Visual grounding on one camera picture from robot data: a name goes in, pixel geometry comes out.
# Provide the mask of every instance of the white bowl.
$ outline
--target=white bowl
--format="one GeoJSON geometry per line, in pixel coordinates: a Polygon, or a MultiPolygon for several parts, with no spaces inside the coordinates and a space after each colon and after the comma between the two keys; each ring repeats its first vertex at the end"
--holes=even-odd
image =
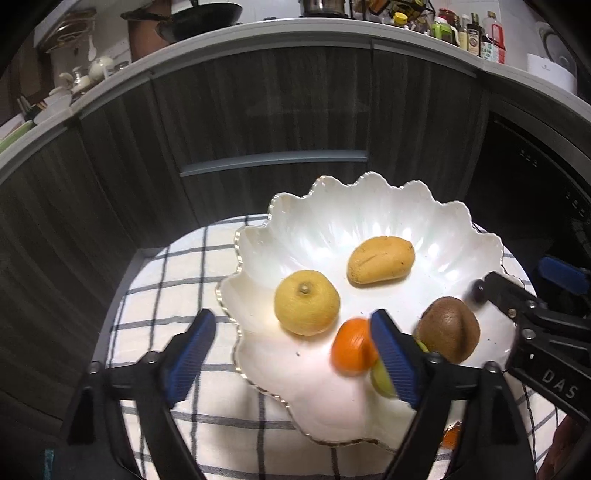
{"type": "Polygon", "coordinates": [[[66,87],[60,86],[54,88],[51,92],[49,92],[49,97],[45,97],[43,101],[46,103],[46,105],[51,105],[52,103],[55,103],[57,99],[60,99],[67,95],[72,95],[71,90],[68,90],[66,87]]]}
{"type": "Polygon", "coordinates": [[[57,99],[55,99],[53,101],[53,103],[48,104],[47,107],[45,108],[45,110],[42,110],[41,112],[39,112],[35,116],[33,121],[35,122],[36,125],[39,125],[40,123],[44,122],[45,120],[49,120],[52,116],[57,115],[58,113],[66,110],[70,106],[71,102],[72,102],[72,94],[71,93],[67,93],[65,95],[58,97],[57,99]]]}
{"type": "MultiPolygon", "coordinates": [[[[410,406],[379,395],[369,375],[342,377],[329,362],[338,327],[354,316],[385,308],[411,333],[427,306],[442,296],[465,298],[472,282],[503,272],[499,237],[478,233],[461,202],[441,204],[420,181],[391,187],[376,173],[353,185],[321,177],[302,198],[280,193],[262,226],[236,233],[239,267],[217,288],[227,315],[238,324],[236,369],[263,393],[282,401],[294,424],[329,445],[367,440],[395,450],[414,416],[410,406]],[[378,235],[401,236],[414,245],[416,261],[402,281],[370,288],[349,284],[349,256],[378,235]],[[336,325],[309,339],[289,334],[275,317],[274,292],[281,280],[302,270],[322,272],[340,294],[336,325]]],[[[505,364],[515,325],[490,303],[474,310],[480,342],[464,365],[505,364]]],[[[461,419],[455,405],[449,423],[461,419]]]]}

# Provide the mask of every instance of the table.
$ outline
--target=table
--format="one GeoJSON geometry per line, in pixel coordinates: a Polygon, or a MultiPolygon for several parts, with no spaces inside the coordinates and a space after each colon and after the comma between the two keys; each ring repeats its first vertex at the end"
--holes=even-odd
{"type": "MultiPolygon", "coordinates": [[[[244,224],[260,225],[266,218],[242,216],[200,228],[147,263],[119,304],[107,364],[131,364],[150,350],[164,349],[173,335],[187,329],[201,308],[208,308],[216,314],[216,339],[187,399],[172,412],[206,476],[211,480],[378,480],[392,453],[369,443],[335,448],[311,442],[294,428],[279,402],[259,393],[234,370],[231,352],[236,326],[223,315],[215,287],[236,270],[236,229],[244,224]]],[[[507,249],[503,265],[508,274],[520,278],[534,293],[524,270],[507,249]]],[[[539,468],[564,413],[515,378],[506,377],[539,468]]],[[[156,480],[158,474],[141,432],[135,403],[123,401],[122,408],[140,472],[144,478],[156,480]]],[[[450,455],[449,450],[439,451],[430,479],[444,475],[450,455]]]]}

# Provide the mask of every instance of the cooking pot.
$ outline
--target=cooking pot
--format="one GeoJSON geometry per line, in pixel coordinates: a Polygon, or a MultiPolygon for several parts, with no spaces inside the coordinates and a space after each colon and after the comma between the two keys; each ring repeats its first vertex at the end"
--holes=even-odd
{"type": "Polygon", "coordinates": [[[345,0],[300,0],[302,17],[347,17],[345,0]]]}

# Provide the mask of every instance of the white teapot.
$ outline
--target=white teapot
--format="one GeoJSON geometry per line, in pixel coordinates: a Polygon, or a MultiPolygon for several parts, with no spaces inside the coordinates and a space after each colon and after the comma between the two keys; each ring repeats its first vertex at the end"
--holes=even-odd
{"type": "Polygon", "coordinates": [[[88,76],[93,82],[102,82],[109,76],[108,70],[113,68],[114,63],[111,57],[99,57],[90,64],[88,76]]]}

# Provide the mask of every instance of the lemon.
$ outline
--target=lemon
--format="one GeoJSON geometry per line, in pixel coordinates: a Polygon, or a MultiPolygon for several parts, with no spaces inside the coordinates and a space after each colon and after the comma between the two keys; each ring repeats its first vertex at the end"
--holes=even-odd
{"type": "Polygon", "coordinates": [[[286,330],[298,335],[316,335],[328,330],[339,309],[339,293],[316,270],[292,273],[275,290],[277,320],[286,330]]]}
{"type": "Polygon", "coordinates": [[[384,397],[396,397],[396,389],[390,380],[390,375],[384,366],[382,360],[374,363],[371,369],[371,381],[378,393],[384,397]]]}

